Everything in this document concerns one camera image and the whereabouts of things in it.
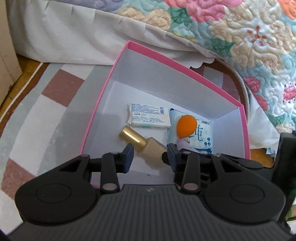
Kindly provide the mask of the beige cabinet panel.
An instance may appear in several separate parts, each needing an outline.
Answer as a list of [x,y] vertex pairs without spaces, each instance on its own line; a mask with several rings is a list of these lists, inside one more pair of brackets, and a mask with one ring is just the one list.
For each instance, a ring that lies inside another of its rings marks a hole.
[[1,0],[0,10],[0,103],[2,104],[10,88],[22,75],[22,70],[10,35],[6,1]]

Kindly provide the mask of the pink cardboard storage box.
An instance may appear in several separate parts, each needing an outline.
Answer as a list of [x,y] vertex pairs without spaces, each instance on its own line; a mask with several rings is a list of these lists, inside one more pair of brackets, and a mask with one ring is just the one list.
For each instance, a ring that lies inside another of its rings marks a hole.
[[119,133],[132,103],[173,108],[210,121],[214,153],[250,158],[243,104],[182,64],[129,41],[119,54],[96,101],[81,153],[99,158],[120,152]]

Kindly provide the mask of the orange makeup sponge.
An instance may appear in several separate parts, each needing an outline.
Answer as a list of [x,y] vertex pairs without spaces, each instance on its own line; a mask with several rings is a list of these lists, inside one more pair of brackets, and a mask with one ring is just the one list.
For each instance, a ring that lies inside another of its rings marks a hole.
[[197,129],[197,120],[192,115],[183,115],[177,122],[177,136],[179,138],[187,138],[194,134]]

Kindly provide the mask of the white bed skirt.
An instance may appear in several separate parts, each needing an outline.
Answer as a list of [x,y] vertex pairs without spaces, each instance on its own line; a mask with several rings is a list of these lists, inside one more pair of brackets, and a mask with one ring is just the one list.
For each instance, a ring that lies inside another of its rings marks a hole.
[[[187,51],[216,55],[157,27],[69,1],[7,1],[6,10],[16,52],[41,62],[111,65],[128,40],[170,57]],[[250,110],[252,147],[270,147],[279,132],[256,99]]]

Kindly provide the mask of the gold foundation bottle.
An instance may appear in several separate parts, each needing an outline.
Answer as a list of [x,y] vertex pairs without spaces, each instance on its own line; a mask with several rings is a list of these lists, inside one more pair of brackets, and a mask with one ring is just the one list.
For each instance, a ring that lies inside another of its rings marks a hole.
[[152,168],[159,168],[164,165],[162,155],[167,148],[155,138],[144,138],[129,126],[125,126],[119,137],[128,144],[133,144],[137,155],[145,160]]

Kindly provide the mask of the checkered floor rug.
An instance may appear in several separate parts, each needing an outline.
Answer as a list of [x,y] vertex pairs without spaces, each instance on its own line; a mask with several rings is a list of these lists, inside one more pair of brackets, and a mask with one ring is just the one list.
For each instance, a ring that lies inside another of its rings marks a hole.
[[[81,154],[82,142],[111,66],[50,64],[20,102],[1,134],[1,230],[21,223],[15,205],[19,187]],[[215,64],[196,71],[245,108],[241,85]]]

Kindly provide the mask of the blue white tissue pack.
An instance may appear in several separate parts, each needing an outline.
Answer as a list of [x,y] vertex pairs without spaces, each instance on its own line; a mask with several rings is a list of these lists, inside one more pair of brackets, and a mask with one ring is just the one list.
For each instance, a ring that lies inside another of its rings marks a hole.
[[201,120],[193,116],[197,120],[197,129],[194,134],[187,138],[179,138],[177,136],[177,122],[183,115],[190,115],[182,113],[176,109],[170,109],[171,127],[168,130],[167,143],[172,143],[180,149],[188,149],[199,153],[211,154],[213,146],[213,128],[210,121]]

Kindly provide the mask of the floral quilted bedspread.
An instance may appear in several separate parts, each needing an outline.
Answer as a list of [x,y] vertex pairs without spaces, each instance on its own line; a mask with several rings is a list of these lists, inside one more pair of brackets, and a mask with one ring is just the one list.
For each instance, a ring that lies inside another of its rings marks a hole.
[[157,27],[221,57],[279,133],[295,130],[295,1],[69,1]]

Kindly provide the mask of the white wet wipes pack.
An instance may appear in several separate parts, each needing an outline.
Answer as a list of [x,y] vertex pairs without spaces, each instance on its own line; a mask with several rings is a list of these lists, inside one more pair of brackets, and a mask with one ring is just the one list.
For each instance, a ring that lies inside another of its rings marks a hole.
[[169,109],[160,106],[132,103],[128,106],[127,123],[135,128],[168,129],[171,127]]

